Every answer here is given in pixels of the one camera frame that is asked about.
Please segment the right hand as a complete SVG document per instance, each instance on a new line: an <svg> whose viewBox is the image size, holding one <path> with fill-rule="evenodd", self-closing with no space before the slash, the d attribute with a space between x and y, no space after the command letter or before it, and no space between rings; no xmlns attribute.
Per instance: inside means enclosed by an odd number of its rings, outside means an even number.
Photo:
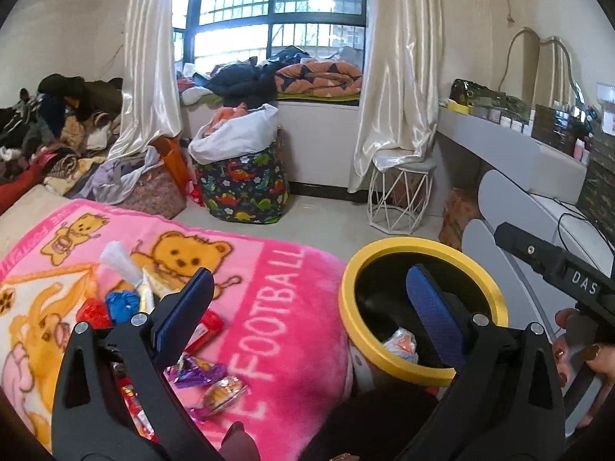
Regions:
<svg viewBox="0 0 615 461"><path fill-rule="evenodd" d="M562 333L552 344L565 401L565 434L588 427L614 386L614 336L573 308L560 310L555 323Z"/></svg>

